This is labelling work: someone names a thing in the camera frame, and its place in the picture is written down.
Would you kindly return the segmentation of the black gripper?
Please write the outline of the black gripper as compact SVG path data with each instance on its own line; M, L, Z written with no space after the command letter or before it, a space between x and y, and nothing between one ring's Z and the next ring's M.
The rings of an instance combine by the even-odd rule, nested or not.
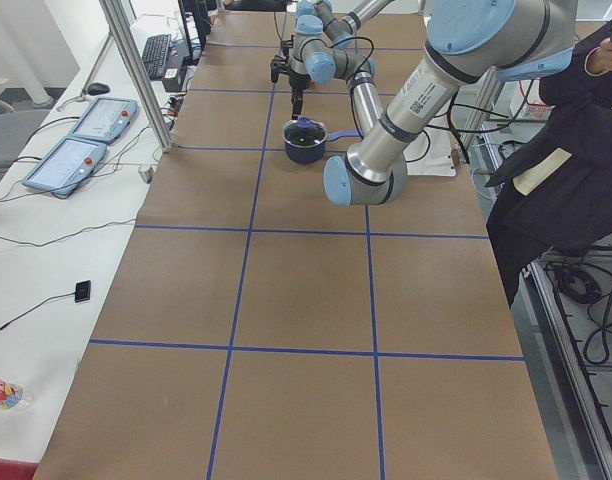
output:
M311 77L308 74L301 74L295 71L289 73L289 85L291 87L291 119L297 120L303 110L303 93L310 87Z
M290 54L292 48L292 40L280 41L280 53L276 54L270 61L270 80L272 83L277 83L281 75L291 75Z

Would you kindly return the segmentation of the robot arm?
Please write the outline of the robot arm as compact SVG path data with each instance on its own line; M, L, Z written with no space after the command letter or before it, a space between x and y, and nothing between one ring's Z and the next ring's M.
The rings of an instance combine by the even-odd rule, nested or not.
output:
M297 4L288 63L317 83L345 81L363 137L325 164L324 190L336 205L397 198L408 178L405 149L461 86L491 68L499 79L522 80L553 75L571 61L575 1L436 1L424 57L383 107L369 61L344 47L386 5L364 1L338 19L327 1Z
M293 88L306 89L310 83L333 79L349 81L359 73L373 75L372 54L351 49L360 41L360 28L380 13L387 1L362 1L338 18L329 1L299 1L291 38L280 42L281 53L270 62L270 79L277 83L285 75Z

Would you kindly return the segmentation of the person's hand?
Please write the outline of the person's hand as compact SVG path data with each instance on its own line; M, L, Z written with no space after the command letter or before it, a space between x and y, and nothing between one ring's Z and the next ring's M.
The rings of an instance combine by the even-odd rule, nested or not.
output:
M612 38L604 39L586 59L586 72L591 76L612 73Z

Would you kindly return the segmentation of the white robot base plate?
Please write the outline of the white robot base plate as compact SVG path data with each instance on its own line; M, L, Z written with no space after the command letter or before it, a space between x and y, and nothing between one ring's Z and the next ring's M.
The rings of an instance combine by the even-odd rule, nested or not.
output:
M454 177L457 174L449 147L432 147L425 156L425 149L414 145L404 151L407 173L411 176Z

